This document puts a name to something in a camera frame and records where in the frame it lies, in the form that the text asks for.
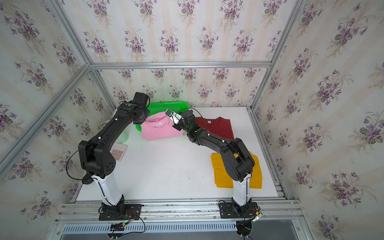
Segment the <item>pink t-shirt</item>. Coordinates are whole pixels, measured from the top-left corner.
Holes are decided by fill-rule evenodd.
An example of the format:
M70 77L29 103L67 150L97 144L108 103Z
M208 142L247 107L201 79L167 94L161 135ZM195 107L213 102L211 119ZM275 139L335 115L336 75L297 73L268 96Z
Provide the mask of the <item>pink t-shirt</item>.
M183 136L184 130L178 131L173 125L174 122L165 112L154 114L141 124L142 137L147 141L155 141Z

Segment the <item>green plastic basket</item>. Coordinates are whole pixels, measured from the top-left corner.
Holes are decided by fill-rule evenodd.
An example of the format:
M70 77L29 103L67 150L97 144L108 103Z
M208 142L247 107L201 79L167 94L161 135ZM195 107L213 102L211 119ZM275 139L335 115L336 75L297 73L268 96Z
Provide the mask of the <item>green plastic basket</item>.
M160 102L160 103L151 103L148 107L150 114L142 125L136 125L136 129L141 132L142 127L145 127L145 132L148 130L156 129L160 130L164 127L167 127L170 124L170 118L164 117L164 114L167 110L171 110L175 113L179 112L182 109L188 108L189 105L183 101L175 102Z

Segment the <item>dark red t-shirt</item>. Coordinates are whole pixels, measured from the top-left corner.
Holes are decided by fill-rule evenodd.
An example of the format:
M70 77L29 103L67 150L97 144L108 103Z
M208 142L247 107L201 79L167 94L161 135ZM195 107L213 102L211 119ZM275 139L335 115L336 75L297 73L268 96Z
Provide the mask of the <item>dark red t-shirt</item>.
M199 127L207 129L210 133L217 135L224 139L234 140L234 133L231 121L218 117L217 119L203 119L202 117L196 118Z

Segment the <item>yellow t-shirt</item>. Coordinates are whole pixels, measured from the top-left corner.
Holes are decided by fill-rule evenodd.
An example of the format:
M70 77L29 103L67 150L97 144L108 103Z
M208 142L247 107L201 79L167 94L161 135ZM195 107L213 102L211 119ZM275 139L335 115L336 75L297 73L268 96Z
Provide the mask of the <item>yellow t-shirt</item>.
M255 162L255 166L253 167L253 176L250 179L250 188L262 189L263 175L262 175L259 159L257 156L253 155L252 153L250 154ZM218 153L212 154L211 161L212 161L213 170L214 170L215 184L217 185L217 187L233 189L234 188L233 180L225 170L225 166L224 166L221 155Z

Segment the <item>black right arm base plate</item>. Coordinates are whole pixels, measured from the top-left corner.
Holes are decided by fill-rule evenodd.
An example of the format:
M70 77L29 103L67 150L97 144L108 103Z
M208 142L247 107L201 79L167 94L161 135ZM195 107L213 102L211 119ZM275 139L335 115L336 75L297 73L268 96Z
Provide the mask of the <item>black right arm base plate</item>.
M218 201L221 219L254 219L261 213L261 208L256 202L249 200L244 206L238 205L235 201Z

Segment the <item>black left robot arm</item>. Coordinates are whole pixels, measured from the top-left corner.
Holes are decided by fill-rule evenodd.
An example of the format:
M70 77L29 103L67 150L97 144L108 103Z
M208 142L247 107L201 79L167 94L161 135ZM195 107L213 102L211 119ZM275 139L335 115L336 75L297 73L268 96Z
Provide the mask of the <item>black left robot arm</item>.
M114 177L117 161L111 153L111 148L128 125L141 125L146 120L150 114L150 102L148 95L136 92L133 100L120 103L100 132L78 145L81 168L86 171L82 183L96 183L99 186L105 207L122 209L124 206L124 196Z

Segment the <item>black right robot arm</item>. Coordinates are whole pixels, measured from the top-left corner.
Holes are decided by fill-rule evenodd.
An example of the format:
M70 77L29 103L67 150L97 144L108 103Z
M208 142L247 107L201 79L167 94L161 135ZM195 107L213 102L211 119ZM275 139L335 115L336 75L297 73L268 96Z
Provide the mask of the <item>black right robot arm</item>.
M200 127L192 110L183 109L178 115L181 118L174 128L184 130L190 142L220 154L226 173L234 181L233 205L238 208L250 205L250 180L255 161L243 141L225 139Z

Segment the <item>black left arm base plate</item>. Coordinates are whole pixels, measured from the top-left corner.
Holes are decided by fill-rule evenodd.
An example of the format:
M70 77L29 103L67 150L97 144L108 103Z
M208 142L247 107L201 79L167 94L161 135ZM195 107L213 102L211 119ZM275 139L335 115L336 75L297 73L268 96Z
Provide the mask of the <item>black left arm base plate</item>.
M102 203L99 209L99 221L138 220L141 210L142 205L140 204L128 204L116 207Z

